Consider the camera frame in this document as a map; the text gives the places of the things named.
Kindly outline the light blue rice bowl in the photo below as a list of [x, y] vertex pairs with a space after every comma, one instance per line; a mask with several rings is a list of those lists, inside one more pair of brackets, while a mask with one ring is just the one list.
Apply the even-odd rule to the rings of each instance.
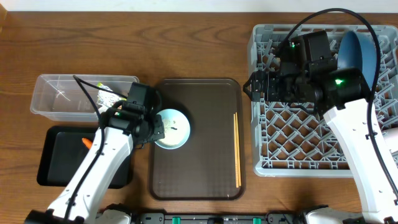
[[190, 123], [187, 117], [175, 109], [164, 109], [157, 113], [164, 125], [164, 138], [155, 143], [163, 149], [177, 149], [183, 146], [190, 137]]

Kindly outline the green yellow foil wrapper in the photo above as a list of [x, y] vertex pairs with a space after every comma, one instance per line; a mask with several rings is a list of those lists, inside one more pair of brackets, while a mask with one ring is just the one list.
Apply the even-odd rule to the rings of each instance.
[[100, 88], [100, 90], [98, 91], [98, 99], [97, 99], [97, 104], [100, 107], [109, 108], [113, 106], [117, 101], [126, 100], [125, 97], [113, 93], [110, 87], [102, 84], [101, 82], [98, 82], [96, 86]]

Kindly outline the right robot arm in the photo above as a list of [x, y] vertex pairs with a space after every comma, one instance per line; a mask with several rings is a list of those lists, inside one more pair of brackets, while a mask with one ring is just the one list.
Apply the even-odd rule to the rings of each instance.
[[374, 109], [381, 63], [376, 34], [349, 31], [333, 57], [325, 31], [287, 37], [276, 71], [252, 72], [252, 101], [313, 103], [338, 140], [353, 175], [364, 223], [397, 222], [397, 166]]

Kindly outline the dark blue plate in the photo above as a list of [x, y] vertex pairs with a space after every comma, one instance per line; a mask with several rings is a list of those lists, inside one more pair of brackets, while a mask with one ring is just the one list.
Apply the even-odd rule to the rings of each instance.
[[369, 88], [372, 88], [376, 71], [376, 48], [373, 40], [360, 32], [348, 31], [340, 42], [338, 68], [359, 69]]

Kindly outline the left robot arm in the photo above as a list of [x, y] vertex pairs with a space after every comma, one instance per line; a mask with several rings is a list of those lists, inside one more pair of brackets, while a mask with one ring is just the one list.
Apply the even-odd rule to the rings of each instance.
[[101, 202], [121, 164], [137, 145], [164, 138], [158, 114], [160, 93], [133, 83], [126, 100], [99, 117], [93, 145], [63, 192], [44, 212], [32, 210], [26, 223], [132, 223], [134, 215], [121, 204], [100, 210]]

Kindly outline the orange carrot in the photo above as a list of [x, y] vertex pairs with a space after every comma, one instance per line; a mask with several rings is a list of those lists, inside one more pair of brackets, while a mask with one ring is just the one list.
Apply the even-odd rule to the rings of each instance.
[[87, 138], [82, 138], [82, 143], [88, 148], [91, 149], [93, 142]]

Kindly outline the pink plastic cup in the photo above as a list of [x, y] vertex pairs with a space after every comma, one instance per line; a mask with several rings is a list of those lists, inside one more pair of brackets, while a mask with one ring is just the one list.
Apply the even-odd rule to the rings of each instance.
[[398, 150], [398, 128], [383, 131], [383, 137], [391, 154]]

